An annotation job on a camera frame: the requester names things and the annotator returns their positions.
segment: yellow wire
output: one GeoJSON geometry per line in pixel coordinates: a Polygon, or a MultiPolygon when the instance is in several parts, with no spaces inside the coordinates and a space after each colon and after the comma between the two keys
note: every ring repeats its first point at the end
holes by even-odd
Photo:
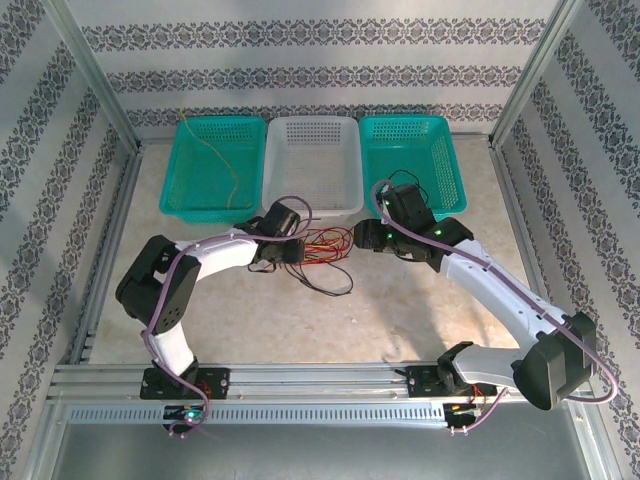
{"type": "Polygon", "coordinates": [[[233,190],[231,190],[231,194],[229,195],[229,199],[227,200],[227,208],[229,208],[231,206],[231,199],[233,198],[233,196],[236,193],[236,190],[238,190],[238,176],[236,175],[236,172],[233,170],[233,168],[231,167],[231,164],[222,156],[222,154],[216,149],[216,147],[214,147],[213,145],[211,145],[209,142],[201,139],[200,137],[198,137],[195,133],[193,133],[193,130],[191,130],[191,126],[189,125],[189,121],[187,120],[186,115],[184,114],[184,109],[181,108],[180,109],[180,117],[182,118],[182,121],[184,122],[185,126],[187,127],[187,130],[189,130],[189,133],[193,136],[193,138],[195,138],[196,140],[199,140],[201,143],[204,143],[207,147],[209,147],[211,150],[214,151],[214,153],[220,157],[220,160],[222,160],[224,162],[224,164],[227,166],[227,168],[229,169],[229,171],[231,172],[231,176],[233,177],[233,190]]]}

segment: beige floor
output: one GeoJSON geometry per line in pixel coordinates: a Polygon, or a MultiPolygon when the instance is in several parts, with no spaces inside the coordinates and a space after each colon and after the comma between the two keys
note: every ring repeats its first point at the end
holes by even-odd
{"type": "MultiPolygon", "coordinates": [[[[524,268],[507,217],[485,140],[455,139],[469,206],[458,218],[516,277],[524,268]]],[[[115,287],[147,239],[203,238],[224,230],[192,226],[166,217],[158,198],[171,147],[147,148],[90,362],[144,364],[149,356],[142,325],[115,300],[115,287]]],[[[200,362],[377,362],[434,360],[463,340],[485,346],[515,342],[484,307],[442,275],[421,264],[354,249],[342,266],[353,276],[351,295],[329,298],[284,272],[251,274],[226,270],[199,282],[183,325],[200,362]]],[[[339,285],[326,266],[310,277],[339,285]]]]}

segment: robotic arm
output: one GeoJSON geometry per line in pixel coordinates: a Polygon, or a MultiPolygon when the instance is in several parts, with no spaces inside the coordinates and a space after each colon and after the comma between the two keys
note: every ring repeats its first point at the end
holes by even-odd
{"type": "MultiPolygon", "coordinates": [[[[497,349],[462,342],[445,352],[438,359],[438,376],[450,393],[475,383],[516,387],[533,405],[549,410],[593,375],[592,358],[546,317],[550,316],[593,349],[595,326],[591,319],[583,313],[569,316],[536,296],[497,264],[457,220],[436,222],[414,185],[385,187],[377,200],[394,226],[380,220],[364,220],[354,229],[355,245],[427,263],[476,297],[519,345],[516,349],[497,349]],[[447,249],[417,241],[413,234],[432,239],[447,249]]],[[[275,203],[264,218],[236,225],[228,233],[283,237],[293,232],[299,221],[295,212],[275,203]]],[[[149,325],[163,287],[156,276],[166,273],[179,252],[193,243],[174,243],[163,236],[149,240],[116,291],[116,298],[131,317],[149,325]]],[[[304,258],[302,240],[269,242],[229,235],[206,246],[195,243],[177,264],[150,336],[157,359],[189,383],[195,380],[198,362],[187,345],[181,318],[195,283],[226,268],[263,259],[295,264],[304,258]]]]}

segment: patterned wall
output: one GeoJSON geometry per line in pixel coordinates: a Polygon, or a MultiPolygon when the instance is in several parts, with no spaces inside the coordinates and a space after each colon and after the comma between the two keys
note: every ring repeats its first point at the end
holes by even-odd
{"type": "Polygon", "coordinates": [[[17,478],[129,157],[38,0],[0,0],[0,479],[17,478]]]}
{"type": "Polygon", "coordinates": [[[446,116],[489,133],[556,0],[69,0],[138,135],[190,115],[446,116]]]}
{"type": "Polygon", "coordinates": [[[601,411],[623,478],[640,478],[639,10],[585,2],[502,146],[550,297],[598,323],[620,381],[601,411]]]}

